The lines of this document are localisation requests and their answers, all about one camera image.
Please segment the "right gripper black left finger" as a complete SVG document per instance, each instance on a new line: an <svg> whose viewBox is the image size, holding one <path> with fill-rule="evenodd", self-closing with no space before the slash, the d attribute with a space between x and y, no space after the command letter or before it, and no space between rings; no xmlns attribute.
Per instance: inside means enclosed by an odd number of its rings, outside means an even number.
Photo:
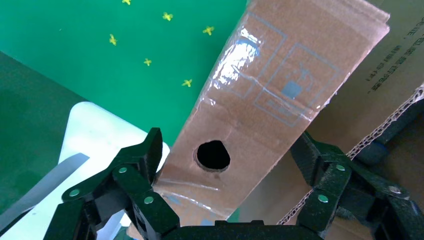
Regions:
<svg viewBox="0 0 424 240"><path fill-rule="evenodd" d="M145 240L163 240L180 219L153 189L162 155L162 133L153 127L143 142L122 148L106 169L62 194L44 238L94 240L123 211Z"/></svg>

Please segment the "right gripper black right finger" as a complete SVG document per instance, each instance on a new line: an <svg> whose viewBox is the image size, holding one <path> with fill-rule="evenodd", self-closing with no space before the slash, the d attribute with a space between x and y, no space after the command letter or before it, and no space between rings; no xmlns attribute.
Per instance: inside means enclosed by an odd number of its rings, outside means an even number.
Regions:
<svg viewBox="0 0 424 240"><path fill-rule="evenodd" d="M398 184L350 160L337 146L304 132L290 153L312 191L298 208L296 224L324 238L343 208L371 231L375 240L421 240L424 214Z"/></svg>

